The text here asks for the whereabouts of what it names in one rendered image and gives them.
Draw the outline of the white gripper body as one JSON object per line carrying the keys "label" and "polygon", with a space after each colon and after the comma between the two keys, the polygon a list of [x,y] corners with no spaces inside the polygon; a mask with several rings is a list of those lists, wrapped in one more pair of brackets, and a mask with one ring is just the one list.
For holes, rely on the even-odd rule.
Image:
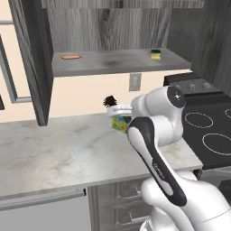
{"label": "white gripper body", "polygon": [[133,108],[129,105],[115,105],[107,109],[107,114],[112,116],[130,116]]}

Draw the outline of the grey wood cabinet door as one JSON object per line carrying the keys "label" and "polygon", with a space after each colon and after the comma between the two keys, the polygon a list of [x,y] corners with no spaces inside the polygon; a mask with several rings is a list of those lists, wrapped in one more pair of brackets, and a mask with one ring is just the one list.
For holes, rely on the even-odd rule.
{"label": "grey wood cabinet door", "polygon": [[231,0],[206,0],[190,69],[231,97]]}
{"label": "grey wood cabinet door", "polygon": [[52,45],[48,38],[42,0],[8,0],[22,54],[37,124],[48,124],[53,72]]}

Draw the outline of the yellow and green sponge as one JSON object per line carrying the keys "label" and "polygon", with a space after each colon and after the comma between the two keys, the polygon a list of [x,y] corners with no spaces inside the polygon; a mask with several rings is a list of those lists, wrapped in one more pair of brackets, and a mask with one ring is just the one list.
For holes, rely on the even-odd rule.
{"label": "yellow and green sponge", "polygon": [[161,51],[160,50],[151,50],[150,51],[150,59],[151,60],[160,60],[161,59]]}

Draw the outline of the grey wood drawer cabinet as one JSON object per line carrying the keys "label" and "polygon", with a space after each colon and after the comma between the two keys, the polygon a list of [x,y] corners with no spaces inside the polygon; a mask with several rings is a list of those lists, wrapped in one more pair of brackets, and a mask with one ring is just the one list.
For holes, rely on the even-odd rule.
{"label": "grey wood drawer cabinet", "polygon": [[[141,199],[142,196],[132,197],[128,199],[118,198],[116,196],[116,184],[117,182],[88,187],[88,203],[90,212],[90,222],[92,231],[110,231],[116,224],[125,224],[132,221],[131,214],[120,215],[119,212],[114,209],[114,206],[121,205],[126,202]],[[142,217],[149,216],[152,212],[152,207],[146,204],[145,213]]]}

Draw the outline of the grey wood drawer front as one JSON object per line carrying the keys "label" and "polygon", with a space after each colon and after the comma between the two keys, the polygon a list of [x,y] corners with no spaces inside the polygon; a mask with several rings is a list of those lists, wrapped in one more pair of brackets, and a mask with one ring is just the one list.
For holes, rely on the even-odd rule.
{"label": "grey wood drawer front", "polygon": [[122,216],[131,214],[132,217],[141,217],[145,213],[145,205],[141,199],[114,206],[114,209]]}
{"label": "grey wood drawer front", "polygon": [[140,231],[142,223],[147,219],[145,217],[133,218],[131,222],[125,224],[116,224],[110,231]]}
{"label": "grey wood drawer front", "polygon": [[116,184],[116,196],[122,199],[139,197],[143,179],[120,181]]}

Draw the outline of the black bristly dish brush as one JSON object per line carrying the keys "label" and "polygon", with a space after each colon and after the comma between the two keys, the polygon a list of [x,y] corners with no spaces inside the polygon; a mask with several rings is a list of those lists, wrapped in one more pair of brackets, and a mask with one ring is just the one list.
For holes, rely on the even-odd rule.
{"label": "black bristly dish brush", "polygon": [[104,106],[106,108],[109,108],[111,106],[116,106],[116,105],[117,105],[117,101],[113,96],[109,96],[104,99]]}

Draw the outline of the black hob stove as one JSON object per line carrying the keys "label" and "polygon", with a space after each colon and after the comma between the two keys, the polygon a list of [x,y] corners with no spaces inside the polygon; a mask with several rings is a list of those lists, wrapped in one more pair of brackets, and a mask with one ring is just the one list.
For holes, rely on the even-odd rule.
{"label": "black hob stove", "polygon": [[[186,99],[183,139],[199,157],[202,170],[231,166],[231,97],[193,72],[165,76],[164,86],[180,85]],[[189,91],[189,84],[196,85]]]}

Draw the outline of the green and yellow box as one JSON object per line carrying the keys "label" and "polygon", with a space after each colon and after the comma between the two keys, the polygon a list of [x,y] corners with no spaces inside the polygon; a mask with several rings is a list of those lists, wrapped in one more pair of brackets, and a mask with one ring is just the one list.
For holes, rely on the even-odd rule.
{"label": "green and yellow box", "polygon": [[127,132],[127,123],[123,116],[113,116],[112,117],[112,127],[116,129],[117,131],[120,131],[124,134]]}

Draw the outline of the grey wall outlet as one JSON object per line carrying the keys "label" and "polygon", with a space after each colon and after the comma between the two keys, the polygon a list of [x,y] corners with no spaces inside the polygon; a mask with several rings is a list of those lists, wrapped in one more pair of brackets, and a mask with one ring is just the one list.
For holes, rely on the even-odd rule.
{"label": "grey wall outlet", "polygon": [[131,73],[129,78],[129,90],[139,91],[141,88],[141,73]]}

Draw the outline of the grey wood wall cabinet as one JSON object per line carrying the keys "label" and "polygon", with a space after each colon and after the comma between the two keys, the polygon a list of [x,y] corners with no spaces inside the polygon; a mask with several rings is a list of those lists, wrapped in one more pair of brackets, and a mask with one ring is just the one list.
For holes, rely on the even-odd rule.
{"label": "grey wood wall cabinet", "polygon": [[[188,69],[205,0],[42,0],[56,77]],[[161,59],[151,60],[150,51]],[[78,54],[77,60],[62,55]]]}

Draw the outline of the grey window frame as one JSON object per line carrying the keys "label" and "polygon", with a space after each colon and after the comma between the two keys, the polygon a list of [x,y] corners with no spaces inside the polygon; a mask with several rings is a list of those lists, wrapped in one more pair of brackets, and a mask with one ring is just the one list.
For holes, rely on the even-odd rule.
{"label": "grey window frame", "polygon": [[0,21],[0,68],[3,73],[6,88],[12,104],[29,103],[30,95],[19,97],[14,84],[13,74],[27,87],[23,57],[13,21]]}

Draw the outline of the grey dishwasher front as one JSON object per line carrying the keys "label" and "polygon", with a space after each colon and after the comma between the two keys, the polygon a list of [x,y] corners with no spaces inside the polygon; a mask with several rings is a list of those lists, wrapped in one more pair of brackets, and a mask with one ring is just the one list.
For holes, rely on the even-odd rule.
{"label": "grey dishwasher front", "polygon": [[88,196],[0,211],[0,231],[91,231]]}

